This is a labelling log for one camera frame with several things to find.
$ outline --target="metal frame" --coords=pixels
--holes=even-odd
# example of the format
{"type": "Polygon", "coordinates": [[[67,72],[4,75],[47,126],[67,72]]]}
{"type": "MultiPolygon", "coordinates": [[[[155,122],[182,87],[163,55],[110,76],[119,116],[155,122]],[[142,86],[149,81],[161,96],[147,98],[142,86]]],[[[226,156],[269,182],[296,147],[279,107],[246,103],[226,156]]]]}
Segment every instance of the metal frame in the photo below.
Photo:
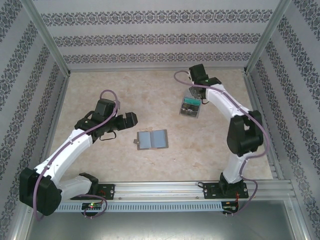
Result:
{"type": "MultiPolygon", "coordinates": [[[[73,68],[70,70],[71,73],[95,73],[95,72],[135,72],[135,71],[179,71],[186,70],[189,68],[190,64],[185,62],[185,66],[174,66],[174,67],[120,67],[120,68],[73,68]]],[[[235,70],[243,69],[243,67],[235,66],[206,66],[206,70],[235,70]]]]}
{"type": "Polygon", "coordinates": [[[274,13],[272,14],[270,21],[268,22],[262,36],[259,39],[258,44],[256,45],[255,49],[253,50],[250,59],[246,65],[247,72],[251,72],[252,69],[255,67],[260,55],[265,49],[269,39],[271,38],[273,32],[277,28],[278,23],[280,22],[282,16],[286,12],[291,0],[280,0],[274,13]]]}
{"type": "Polygon", "coordinates": [[[70,70],[67,66],[67,63],[62,56],[58,46],[55,43],[54,38],[51,36],[44,20],[42,19],[40,13],[38,12],[33,0],[21,0],[23,7],[31,18],[33,24],[38,30],[42,40],[48,47],[50,53],[52,54],[54,60],[58,64],[60,70],[62,71],[65,77],[68,77],[70,70]]]}
{"type": "MultiPolygon", "coordinates": [[[[294,187],[290,180],[258,180],[258,191],[253,201],[283,201],[288,219],[296,240],[309,240],[310,236],[296,198],[294,187]]],[[[198,181],[179,182],[101,182],[115,184],[114,200],[108,200],[110,212],[203,212],[222,211],[221,202],[235,199],[205,199],[203,189],[198,187],[198,181]],[[177,206],[176,209],[162,209],[157,206],[177,206]],[[183,210],[179,206],[190,206],[183,210]]],[[[254,191],[255,184],[246,182],[248,193],[254,191]]],[[[62,202],[57,212],[83,212],[82,203],[90,200],[69,200],[62,202]]]]}
{"type": "Polygon", "coordinates": [[[12,227],[8,233],[8,240],[25,240],[27,238],[33,212],[33,208],[18,201],[16,206],[16,216],[11,223],[14,227],[12,227]]]}

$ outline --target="enclosure wall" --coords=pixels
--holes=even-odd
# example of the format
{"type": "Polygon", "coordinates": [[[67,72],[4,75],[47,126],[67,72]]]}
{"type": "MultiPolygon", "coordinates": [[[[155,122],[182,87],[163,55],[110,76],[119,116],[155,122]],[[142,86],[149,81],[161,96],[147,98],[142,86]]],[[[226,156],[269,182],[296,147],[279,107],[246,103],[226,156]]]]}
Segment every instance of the enclosure wall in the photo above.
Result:
{"type": "Polygon", "coordinates": [[[0,239],[19,201],[19,174],[42,158],[65,77],[18,0],[0,1],[0,239]]]}
{"type": "Polygon", "coordinates": [[[320,0],[292,1],[250,73],[282,172],[314,239],[320,238],[319,20],[320,0]]]}
{"type": "Polygon", "coordinates": [[[72,71],[245,67],[279,0],[37,0],[72,71]]]}

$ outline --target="beige floor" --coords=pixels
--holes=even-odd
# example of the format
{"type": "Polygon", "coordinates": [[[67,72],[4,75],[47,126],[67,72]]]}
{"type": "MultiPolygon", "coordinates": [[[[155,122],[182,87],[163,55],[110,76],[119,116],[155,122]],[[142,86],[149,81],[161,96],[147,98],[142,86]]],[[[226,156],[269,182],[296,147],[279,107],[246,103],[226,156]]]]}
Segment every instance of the beige floor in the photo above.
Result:
{"type": "MultiPolygon", "coordinates": [[[[227,166],[229,123],[213,104],[203,105],[198,119],[179,115],[186,85],[173,79],[174,71],[72,73],[51,152],[74,129],[78,120],[94,110],[100,92],[116,92],[119,114],[134,112],[138,124],[117,132],[117,138],[96,143],[81,154],[64,180],[87,172],[100,181],[197,181],[218,180],[227,166]],[[169,148],[137,150],[138,131],[167,129],[169,148]]],[[[250,101],[240,70],[208,70],[220,79],[241,104],[250,101]]],[[[188,81],[181,73],[180,78],[188,81]]],[[[113,100],[110,93],[105,98],[113,100]]],[[[244,173],[254,179],[271,179],[266,157],[249,162],[244,173]]]]}

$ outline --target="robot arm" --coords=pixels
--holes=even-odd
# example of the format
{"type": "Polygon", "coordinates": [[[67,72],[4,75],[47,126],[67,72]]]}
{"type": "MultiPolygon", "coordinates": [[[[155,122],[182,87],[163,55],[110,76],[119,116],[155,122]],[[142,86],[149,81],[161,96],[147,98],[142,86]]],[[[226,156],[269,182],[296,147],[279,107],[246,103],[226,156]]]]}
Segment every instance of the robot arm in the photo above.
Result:
{"type": "Polygon", "coordinates": [[[104,122],[111,116],[114,108],[115,102],[108,99],[100,99],[95,110],[90,111],[84,118],[77,122],[70,136],[48,159],[34,169],[25,168],[21,172],[19,179],[20,201],[33,207],[35,184],[45,167],[48,167],[48,169],[39,182],[37,191],[37,210],[45,216],[52,214],[63,200],[68,200],[81,194],[89,193],[96,195],[99,181],[94,176],[87,173],[80,173],[79,176],[74,179],[60,182],[61,177],[77,157],[105,133],[114,133],[114,131],[135,126],[138,123],[136,114],[129,112],[125,114],[125,117],[123,115],[112,117],[106,124],[74,140],[50,165],[48,165],[48,163],[66,143],[92,127],[104,122]]]}
{"type": "Polygon", "coordinates": [[[195,98],[207,99],[213,103],[229,122],[227,145],[231,153],[228,166],[221,173],[219,181],[222,193],[228,195],[228,192],[242,186],[240,169],[246,158],[253,155],[264,140],[260,128],[244,112],[260,124],[262,117],[258,111],[250,111],[238,103],[216,77],[209,78],[202,64],[189,68],[189,78],[195,85],[214,88],[197,86],[190,91],[195,98]]]}

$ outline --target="purple cable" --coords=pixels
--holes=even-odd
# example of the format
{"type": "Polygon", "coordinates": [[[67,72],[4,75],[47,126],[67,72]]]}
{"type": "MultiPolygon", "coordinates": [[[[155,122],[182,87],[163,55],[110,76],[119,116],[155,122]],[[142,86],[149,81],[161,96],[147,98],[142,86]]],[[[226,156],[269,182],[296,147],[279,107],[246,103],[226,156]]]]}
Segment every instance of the purple cable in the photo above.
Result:
{"type": "Polygon", "coordinates": [[[91,195],[91,194],[80,194],[80,195],[78,195],[77,197],[98,198],[98,199],[101,199],[102,201],[105,202],[105,207],[104,207],[104,209],[103,209],[101,212],[99,212],[99,213],[97,213],[96,215],[94,215],[94,216],[87,216],[87,215],[86,215],[86,212],[87,212],[87,210],[90,210],[90,208],[86,208],[86,209],[84,210],[84,212],[83,212],[83,215],[84,215],[85,218],[94,219],[94,218],[96,218],[96,217],[99,217],[99,216],[102,215],[102,214],[107,210],[107,208],[108,208],[107,200],[106,200],[104,197],[102,197],[102,196],[91,195]]]}
{"type": "Polygon", "coordinates": [[[181,81],[179,79],[177,79],[176,75],[178,73],[186,73],[186,74],[189,74],[189,72],[185,71],[185,70],[180,70],[180,71],[177,71],[174,73],[173,77],[174,79],[181,83],[181,84],[185,84],[185,85],[188,85],[188,86],[191,86],[191,87],[199,87],[199,88],[205,88],[205,89],[212,89],[214,91],[217,91],[221,94],[223,94],[228,100],[230,100],[230,102],[237,108],[239,109],[240,112],[242,112],[244,115],[246,115],[251,121],[253,121],[257,126],[258,128],[262,131],[263,135],[264,135],[264,138],[265,138],[265,143],[266,143],[266,146],[265,146],[265,149],[263,151],[263,153],[260,153],[260,154],[257,154],[257,155],[252,155],[252,156],[247,156],[245,158],[245,160],[243,161],[242,165],[241,165],[241,168],[240,168],[240,171],[239,171],[239,175],[240,177],[245,180],[245,181],[250,181],[250,182],[253,182],[255,184],[255,189],[252,193],[252,195],[250,196],[249,200],[246,202],[246,204],[241,208],[239,209],[236,213],[234,213],[234,215],[237,215],[238,213],[240,213],[243,209],[245,209],[248,204],[251,202],[251,200],[254,198],[254,196],[256,195],[257,193],[257,190],[258,190],[258,183],[256,180],[254,179],[249,179],[249,178],[246,178],[243,176],[243,170],[245,168],[245,165],[247,163],[247,161],[249,159],[256,159],[256,158],[260,158],[264,155],[267,154],[268,150],[269,150],[269,147],[270,147],[270,142],[269,142],[269,138],[268,138],[268,135],[264,129],[264,127],[257,121],[255,120],[249,113],[247,113],[246,111],[244,111],[243,109],[241,109],[241,107],[233,100],[233,98],[227,94],[225,91],[222,91],[221,89],[218,89],[218,88],[215,88],[215,87],[212,87],[212,86],[203,86],[203,85],[197,85],[197,84],[192,84],[192,83],[188,83],[188,82],[185,82],[185,81],[181,81]]]}
{"type": "Polygon", "coordinates": [[[114,109],[111,113],[111,115],[105,120],[103,121],[102,123],[98,124],[97,126],[94,126],[90,129],[88,129],[87,131],[84,131],[83,133],[75,136],[74,138],[72,138],[70,141],[68,141],[65,145],[63,145],[57,152],[55,155],[53,155],[53,157],[50,159],[50,161],[47,163],[47,165],[43,168],[41,174],[39,175],[36,183],[35,183],[35,186],[34,186],[34,190],[33,190],[33,215],[35,217],[35,219],[37,221],[40,221],[42,219],[38,217],[38,213],[37,213],[37,193],[38,193],[38,188],[39,188],[39,184],[40,184],[40,181],[41,179],[43,178],[45,172],[49,169],[48,166],[50,166],[50,164],[52,164],[52,162],[57,158],[57,156],[64,150],[66,149],[66,147],[68,147],[73,141],[77,140],[78,138],[80,138],[81,136],[87,134],[87,133],[90,133],[92,132],[93,130],[96,130],[97,128],[100,128],[101,126],[103,126],[104,124],[106,124],[116,113],[117,113],[117,110],[118,110],[118,97],[116,95],[116,93],[112,90],[109,90],[109,89],[106,89],[106,90],[103,90],[100,94],[100,99],[102,98],[103,94],[106,93],[106,92],[110,92],[114,95],[114,98],[115,98],[115,106],[114,106],[114,109]]]}

